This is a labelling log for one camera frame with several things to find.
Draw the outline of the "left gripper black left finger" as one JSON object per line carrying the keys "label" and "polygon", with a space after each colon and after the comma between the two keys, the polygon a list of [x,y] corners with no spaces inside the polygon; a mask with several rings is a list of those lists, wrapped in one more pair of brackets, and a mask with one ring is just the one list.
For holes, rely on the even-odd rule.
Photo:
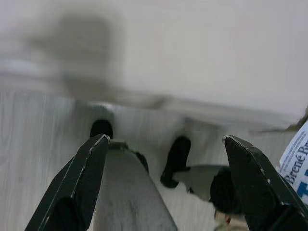
{"label": "left gripper black left finger", "polygon": [[56,174],[25,231],[87,231],[101,187],[110,137],[89,138]]}

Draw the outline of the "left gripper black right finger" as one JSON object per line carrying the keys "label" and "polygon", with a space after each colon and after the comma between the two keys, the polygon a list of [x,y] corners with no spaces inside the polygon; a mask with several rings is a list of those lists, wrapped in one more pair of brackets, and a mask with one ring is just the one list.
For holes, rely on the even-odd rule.
{"label": "left gripper black right finger", "polygon": [[262,151],[232,135],[223,142],[250,231],[308,231],[308,208]]}

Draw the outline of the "white book with blue letters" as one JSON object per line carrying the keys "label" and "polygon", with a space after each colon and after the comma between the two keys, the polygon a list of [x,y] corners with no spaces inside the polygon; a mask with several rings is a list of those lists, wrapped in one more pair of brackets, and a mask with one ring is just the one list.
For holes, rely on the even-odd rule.
{"label": "white book with blue letters", "polygon": [[308,121],[286,147],[276,170],[308,206]]}

